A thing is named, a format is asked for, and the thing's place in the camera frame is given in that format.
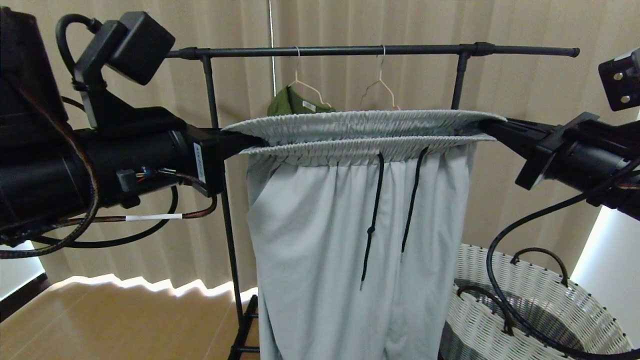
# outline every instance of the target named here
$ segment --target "beige curtain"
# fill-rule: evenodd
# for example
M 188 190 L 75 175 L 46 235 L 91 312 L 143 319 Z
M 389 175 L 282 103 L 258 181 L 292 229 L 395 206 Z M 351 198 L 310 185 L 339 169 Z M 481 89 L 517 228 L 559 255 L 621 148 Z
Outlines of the beige curtain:
M 70 76 L 55 44 L 54 29 L 67 13 L 81 13 L 99 20 L 119 19 L 126 11 L 145 10 L 176 38 L 174 49 L 198 47 L 265 47 L 270 44 L 269 12 L 266 1 L 165 1 L 165 0 L 16 0 L 2 1 L 15 11 L 32 13 L 40 32 L 62 95 L 79 99 L 70 86 Z M 82 25 L 68 31 L 72 53 L 77 58 L 91 34 Z M 271 59 L 214 59 L 214 83 L 220 125 L 263 116 L 273 93 Z M 134 106 L 164 106 L 195 126 L 211 126 L 202 64 L 199 61 L 166 60 L 151 83 L 136 85 L 105 70 L 109 89 Z M 87 127 L 79 110 L 67 108 L 76 128 Z M 255 286 L 255 260 L 244 215 L 247 210 L 244 171 L 246 159 L 228 162 L 228 184 L 232 219 L 244 289 Z M 166 212 L 170 192 L 164 190 L 142 198 L 142 205 L 131 210 L 120 207 L 100 211 L 100 215 L 148 214 Z M 178 211 L 208 206 L 191 188 L 180 189 Z M 106 240 L 137 233 L 151 222 L 92 225 L 81 240 Z M 175 287 L 195 279 L 212 288 L 230 280 L 227 243 L 221 206 L 199 220 L 174 220 L 153 236 L 129 245 L 107 250 L 65 249 L 41 257 L 52 281 L 71 275 L 95 276 L 114 273 L 121 279 L 144 276 L 156 282 L 171 279 Z
M 272 1 L 275 46 L 459 44 L 580 47 L 578 58 L 492 55 L 469 61 L 461 109 L 564 124 L 582 111 L 610 124 L 636 118 L 636 110 L 613 113 L 600 84 L 598 64 L 640 45 L 640 2 L 628 1 Z M 276 83 L 293 80 L 295 58 L 276 59 Z M 449 108 L 456 56 L 387 56 L 383 79 L 403 110 Z M 305 57 L 300 79 L 318 87 L 339 111 L 391 109 L 377 79 L 380 58 Z M 296 88 L 309 97 L 317 96 Z M 518 218 L 575 194 L 547 181 L 528 192 L 514 184 L 524 164 L 499 143 L 479 147 L 463 241 L 487 246 Z M 579 204 L 523 226 L 499 250 L 538 246 L 556 252 L 571 272 L 598 208 Z M 532 261 L 557 270 L 545 255 Z

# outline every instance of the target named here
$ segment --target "white wall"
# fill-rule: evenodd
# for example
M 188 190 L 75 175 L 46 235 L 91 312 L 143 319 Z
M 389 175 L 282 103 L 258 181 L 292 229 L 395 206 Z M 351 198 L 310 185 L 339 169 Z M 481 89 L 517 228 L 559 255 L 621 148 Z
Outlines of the white wall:
M 640 222 L 603 207 L 571 280 L 617 318 L 640 345 Z
M 15 248 L 0 246 L 0 249 L 28 250 L 33 249 L 33 245 L 30 241 L 26 241 Z M 0 260 L 0 300 L 43 272 L 44 269 L 38 258 Z

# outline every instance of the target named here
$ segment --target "green garment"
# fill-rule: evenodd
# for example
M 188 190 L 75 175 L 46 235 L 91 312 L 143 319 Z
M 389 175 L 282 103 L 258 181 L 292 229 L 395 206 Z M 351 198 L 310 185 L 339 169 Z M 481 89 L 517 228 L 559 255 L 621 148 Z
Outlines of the green garment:
M 334 108 L 303 99 L 290 86 L 287 86 L 273 98 L 267 110 L 267 116 L 333 112 L 335 112 Z

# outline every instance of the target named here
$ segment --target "floor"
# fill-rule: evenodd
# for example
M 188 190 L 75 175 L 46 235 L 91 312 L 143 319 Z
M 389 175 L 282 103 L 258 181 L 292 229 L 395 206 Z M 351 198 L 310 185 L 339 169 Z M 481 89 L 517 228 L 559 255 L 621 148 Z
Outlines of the floor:
M 0 323 L 0 359 L 227 358 L 237 331 L 230 286 L 212 295 L 123 283 L 54 284 Z M 247 345 L 258 345 L 257 327 Z

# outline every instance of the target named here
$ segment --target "laundry basket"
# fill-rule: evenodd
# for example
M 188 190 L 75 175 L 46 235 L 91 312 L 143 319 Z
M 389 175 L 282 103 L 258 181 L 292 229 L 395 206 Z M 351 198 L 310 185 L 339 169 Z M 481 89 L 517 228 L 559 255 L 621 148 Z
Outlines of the laundry basket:
M 559 262 L 562 275 L 519 260 L 540 251 Z M 508 315 L 493 295 L 486 272 L 486 249 L 462 245 L 447 323 L 440 341 L 443 359 L 566 359 Z M 495 276 L 509 303 L 537 330 L 564 346 L 592 354 L 632 350 L 616 319 L 590 293 L 568 279 L 553 253 L 529 248 L 514 257 L 496 252 Z

